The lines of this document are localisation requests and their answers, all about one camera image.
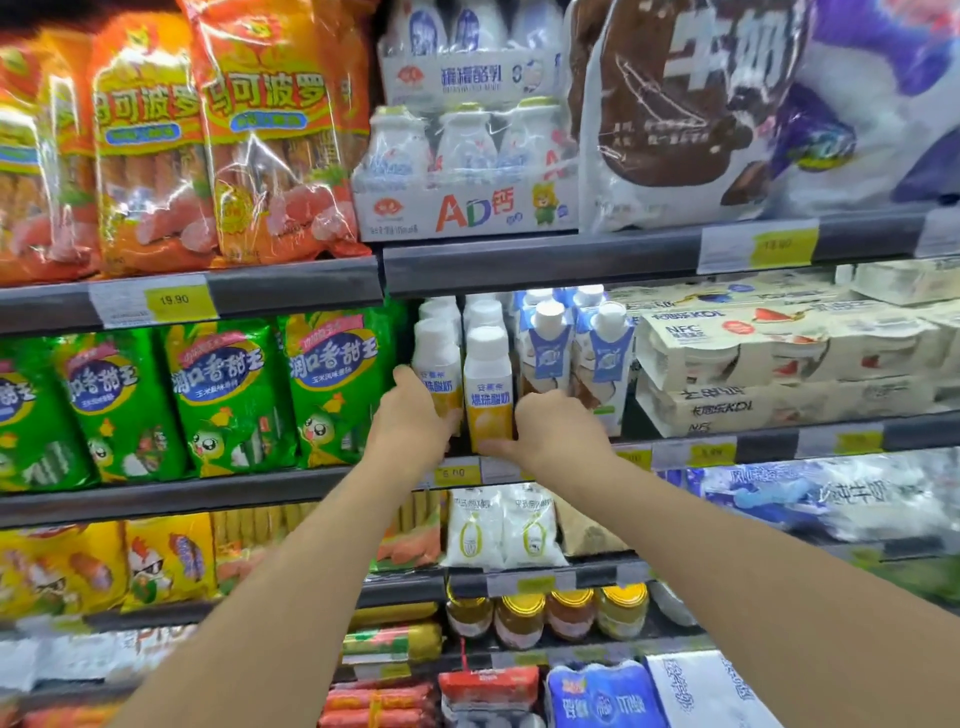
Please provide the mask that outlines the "clear sausage packet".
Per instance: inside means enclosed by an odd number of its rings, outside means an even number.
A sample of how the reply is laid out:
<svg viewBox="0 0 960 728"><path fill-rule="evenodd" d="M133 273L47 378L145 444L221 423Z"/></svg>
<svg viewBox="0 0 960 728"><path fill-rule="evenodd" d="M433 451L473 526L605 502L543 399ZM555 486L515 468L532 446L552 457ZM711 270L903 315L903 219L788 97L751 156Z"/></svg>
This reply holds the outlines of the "clear sausage packet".
<svg viewBox="0 0 960 728"><path fill-rule="evenodd" d="M369 571L380 574L437 564L448 516L446 491L414 491L397 509Z"/></svg>

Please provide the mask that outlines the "red lidded food box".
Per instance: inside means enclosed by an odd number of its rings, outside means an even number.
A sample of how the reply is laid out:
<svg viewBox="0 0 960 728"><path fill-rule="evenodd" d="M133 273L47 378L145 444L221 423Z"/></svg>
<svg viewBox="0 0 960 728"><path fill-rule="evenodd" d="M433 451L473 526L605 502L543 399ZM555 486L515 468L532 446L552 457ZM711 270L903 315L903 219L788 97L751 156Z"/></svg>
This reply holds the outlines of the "red lidded food box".
<svg viewBox="0 0 960 728"><path fill-rule="evenodd" d="M443 728L546 728L534 665L438 674Z"/></svg>

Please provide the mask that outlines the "brown white milk bag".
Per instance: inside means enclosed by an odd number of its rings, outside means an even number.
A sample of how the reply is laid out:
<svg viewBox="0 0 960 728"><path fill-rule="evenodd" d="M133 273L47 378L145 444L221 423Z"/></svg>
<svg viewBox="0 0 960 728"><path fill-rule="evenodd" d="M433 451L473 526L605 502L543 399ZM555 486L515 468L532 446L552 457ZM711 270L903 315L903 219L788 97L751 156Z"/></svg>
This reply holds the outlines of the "brown white milk bag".
<svg viewBox="0 0 960 728"><path fill-rule="evenodd" d="M811 0L571 0L582 234L757 219Z"/></svg>

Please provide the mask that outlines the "person's right forearm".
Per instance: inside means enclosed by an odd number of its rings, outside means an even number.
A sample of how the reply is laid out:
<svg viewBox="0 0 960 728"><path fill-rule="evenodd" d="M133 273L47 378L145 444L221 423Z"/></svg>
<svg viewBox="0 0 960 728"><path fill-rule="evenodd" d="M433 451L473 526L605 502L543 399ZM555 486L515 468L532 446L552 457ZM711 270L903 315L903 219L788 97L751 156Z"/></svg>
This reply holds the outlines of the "person's right forearm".
<svg viewBox="0 0 960 728"><path fill-rule="evenodd" d="M960 728L960 617L610 451L524 469L644 558L785 728Z"/></svg>

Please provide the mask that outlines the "white yogurt cup multipack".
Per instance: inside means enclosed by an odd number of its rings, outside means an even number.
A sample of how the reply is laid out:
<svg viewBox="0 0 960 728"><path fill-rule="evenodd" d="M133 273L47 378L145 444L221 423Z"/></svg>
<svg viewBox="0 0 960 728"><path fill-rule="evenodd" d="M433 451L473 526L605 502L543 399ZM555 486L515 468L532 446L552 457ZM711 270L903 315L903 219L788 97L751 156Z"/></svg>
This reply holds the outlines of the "white yogurt cup multipack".
<svg viewBox="0 0 960 728"><path fill-rule="evenodd" d="M859 295L896 306L960 299L960 255L859 264L849 286Z"/></svg>
<svg viewBox="0 0 960 728"><path fill-rule="evenodd" d="M829 329L811 306L727 306L645 313L635 354L665 393L794 383L825 356Z"/></svg>
<svg viewBox="0 0 960 728"><path fill-rule="evenodd" d="M930 378L897 375L864 381L692 385L670 393L641 372L634 394L660 435L675 438L922 415L936 406L938 390Z"/></svg>

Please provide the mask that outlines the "blue yogurt multipack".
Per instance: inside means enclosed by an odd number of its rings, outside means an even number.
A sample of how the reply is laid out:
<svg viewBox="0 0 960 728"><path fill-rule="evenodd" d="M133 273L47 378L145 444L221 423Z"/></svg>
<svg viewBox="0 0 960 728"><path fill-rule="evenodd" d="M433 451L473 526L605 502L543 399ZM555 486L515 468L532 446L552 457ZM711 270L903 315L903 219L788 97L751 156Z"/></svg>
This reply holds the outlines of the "blue yogurt multipack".
<svg viewBox="0 0 960 728"><path fill-rule="evenodd" d="M653 679L637 661L557 665L544 692L547 728L669 728Z"/></svg>

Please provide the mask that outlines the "blue white milk bag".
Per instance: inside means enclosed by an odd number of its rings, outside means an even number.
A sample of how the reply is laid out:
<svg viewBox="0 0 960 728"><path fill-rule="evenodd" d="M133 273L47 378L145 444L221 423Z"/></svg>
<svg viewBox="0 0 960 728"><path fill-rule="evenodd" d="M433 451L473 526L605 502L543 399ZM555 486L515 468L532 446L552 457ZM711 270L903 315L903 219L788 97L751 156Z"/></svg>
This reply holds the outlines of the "blue white milk bag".
<svg viewBox="0 0 960 728"><path fill-rule="evenodd" d="M665 476L735 515L838 542L960 530L960 447L688 467Z"/></svg>

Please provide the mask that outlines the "white yogurt bottle yellow label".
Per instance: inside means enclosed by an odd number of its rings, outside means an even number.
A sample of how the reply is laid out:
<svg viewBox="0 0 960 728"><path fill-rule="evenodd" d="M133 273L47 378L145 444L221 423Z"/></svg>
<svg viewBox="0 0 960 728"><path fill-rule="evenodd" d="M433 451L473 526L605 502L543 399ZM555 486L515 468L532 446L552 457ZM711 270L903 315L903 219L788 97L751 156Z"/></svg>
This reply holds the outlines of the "white yogurt bottle yellow label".
<svg viewBox="0 0 960 728"><path fill-rule="evenodd" d="M514 437L514 382L506 330L480 325L466 336L462 383L471 450L482 442Z"/></svg>
<svg viewBox="0 0 960 728"><path fill-rule="evenodd" d="M494 294L467 296L462 312L462 323L466 336L482 327L496 327L505 333L505 316L498 296Z"/></svg>
<svg viewBox="0 0 960 728"><path fill-rule="evenodd" d="M462 363L461 349L449 322L427 319L415 323L411 366L431 392L440 413L453 407L461 411L459 426L454 431L457 437L462 434L464 420Z"/></svg>
<svg viewBox="0 0 960 728"><path fill-rule="evenodd" d="M418 320L427 319L447 321L455 342L462 344L463 321L456 296L427 297L418 308Z"/></svg>

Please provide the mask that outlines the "yellow sausage stick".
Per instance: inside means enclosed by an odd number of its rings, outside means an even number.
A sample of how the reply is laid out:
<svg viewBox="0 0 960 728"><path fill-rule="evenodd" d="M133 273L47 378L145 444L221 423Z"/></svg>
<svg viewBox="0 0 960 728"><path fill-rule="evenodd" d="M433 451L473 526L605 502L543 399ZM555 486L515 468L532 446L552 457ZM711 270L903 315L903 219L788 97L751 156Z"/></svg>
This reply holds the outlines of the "yellow sausage stick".
<svg viewBox="0 0 960 728"><path fill-rule="evenodd" d="M341 665L433 661L441 656L445 634L433 621L358 628L342 641Z"/></svg>

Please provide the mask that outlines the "person's left forearm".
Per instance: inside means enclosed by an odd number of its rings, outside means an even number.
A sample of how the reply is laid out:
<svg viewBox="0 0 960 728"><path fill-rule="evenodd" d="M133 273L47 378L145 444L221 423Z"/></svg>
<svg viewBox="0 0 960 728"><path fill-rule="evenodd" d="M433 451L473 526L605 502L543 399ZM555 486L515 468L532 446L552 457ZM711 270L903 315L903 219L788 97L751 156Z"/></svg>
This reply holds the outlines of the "person's left forearm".
<svg viewBox="0 0 960 728"><path fill-rule="evenodd" d="M370 562L442 458L370 447L107 728L317 728Z"/></svg>

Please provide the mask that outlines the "yellow sausage packet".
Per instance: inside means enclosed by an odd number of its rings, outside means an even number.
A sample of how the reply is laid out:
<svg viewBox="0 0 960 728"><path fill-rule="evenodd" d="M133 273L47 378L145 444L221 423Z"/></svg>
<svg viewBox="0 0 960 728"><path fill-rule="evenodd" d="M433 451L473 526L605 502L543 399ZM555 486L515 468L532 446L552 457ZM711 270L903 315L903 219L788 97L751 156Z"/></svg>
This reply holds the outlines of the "yellow sausage packet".
<svg viewBox="0 0 960 728"><path fill-rule="evenodd" d="M217 596L210 514L128 519L123 525L128 570L123 612Z"/></svg>
<svg viewBox="0 0 960 728"><path fill-rule="evenodd" d="M119 522L0 530L0 618L106 611L128 579Z"/></svg>

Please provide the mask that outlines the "person's left hand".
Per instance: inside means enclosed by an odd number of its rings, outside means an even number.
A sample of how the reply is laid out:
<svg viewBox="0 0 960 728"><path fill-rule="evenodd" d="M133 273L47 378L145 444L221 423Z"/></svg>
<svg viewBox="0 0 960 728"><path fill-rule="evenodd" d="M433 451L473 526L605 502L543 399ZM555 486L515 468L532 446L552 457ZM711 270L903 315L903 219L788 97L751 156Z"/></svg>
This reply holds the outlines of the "person's left hand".
<svg viewBox="0 0 960 728"><path fill-rule="evenodd" d="M445 458L463 411L455 407L439 414L426 385L407 365L396 366L392 377L394 385L373 417L362 463L410 492Z"/></svg>

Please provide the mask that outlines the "person's right hand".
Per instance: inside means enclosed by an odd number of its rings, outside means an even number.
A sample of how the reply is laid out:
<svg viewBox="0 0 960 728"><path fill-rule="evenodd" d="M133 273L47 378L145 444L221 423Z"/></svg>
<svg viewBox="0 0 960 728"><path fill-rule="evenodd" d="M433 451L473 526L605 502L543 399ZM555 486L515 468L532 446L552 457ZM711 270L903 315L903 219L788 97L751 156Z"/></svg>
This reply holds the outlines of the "person's right hand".
<svg viewBox="0 0 960 728"><path fill-rule="evenodd" d="M591 476L605 476L618 459L594 414L560 391L526 394L514 409L515 436L524 461L507 461L562 497Z"/></svg>

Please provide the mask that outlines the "yellow white price tag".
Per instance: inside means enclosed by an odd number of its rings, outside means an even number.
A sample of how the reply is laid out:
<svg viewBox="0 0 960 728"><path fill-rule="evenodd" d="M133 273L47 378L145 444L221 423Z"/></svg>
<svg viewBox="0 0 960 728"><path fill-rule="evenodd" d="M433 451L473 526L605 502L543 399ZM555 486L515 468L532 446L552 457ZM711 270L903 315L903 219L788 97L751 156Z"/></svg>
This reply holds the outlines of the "yellow white price tag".
<svg viewBox="0 0 960 728"><path fill-rule="evenodd" d="M666 439L652 444L651 469L670 471L732 466L737 463L737 454L736 436Z"/></svg>
<svg viewBox="0 0 960 728"><path fill-rule="evenodd" d="M204 273L98 281L87 292L108 331L220 319Z"/></svg>
<svg viewBox="0 0 960 728"><path fill-rule="evenodd" d="M802 427L794 459L882 454L883 439L884 424L880 421Z"/></svg>
<svg viewBox="0 0 960 728"><path fill-rule="evenodd" d="M819 218L705 226L697 274L807 267L819 238Z"/></svg>
<svg viewBox="0 0 960 728"><path fill-rule="evenodd" d="M426 491L473 488L483 484L481 458L469 455L444 459L423 476L418 488Z"/></svg>

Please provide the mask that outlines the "glass jar gold lid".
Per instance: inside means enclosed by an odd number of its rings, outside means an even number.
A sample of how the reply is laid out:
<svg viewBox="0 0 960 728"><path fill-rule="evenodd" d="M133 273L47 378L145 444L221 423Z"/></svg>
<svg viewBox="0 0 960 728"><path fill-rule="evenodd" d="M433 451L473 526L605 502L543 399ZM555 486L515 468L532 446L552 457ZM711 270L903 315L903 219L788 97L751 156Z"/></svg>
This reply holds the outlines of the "glass jar gold lid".
<svg viewBox="0 0 960 728"><path fill-rule="evenodd" d="M498 598L494 607L494 630L509 650L533 650L545 630L546 596L522 593Z"/></svg>
<svg viewBox="0 0 960 728"><path fill-rule="evenodd" d="M445 612L452 632L467 640L480 639L491 629L495 616L495 602L488 597L456 596L446 585Z"/></svg>
<svg viewBox="0 0 960 728"><path fill-rule="evenodd" d="M596 619L593 588L553 590L545 597L545 620L554 635L569 643L582 643Z"/></svg>
<svg viewBox="0 0 960 728"><path fill-rule="evenodd" d="M611 640L635 640L642 634L649 604L650 594L645 583L599 588L596 625Z"/></svg>

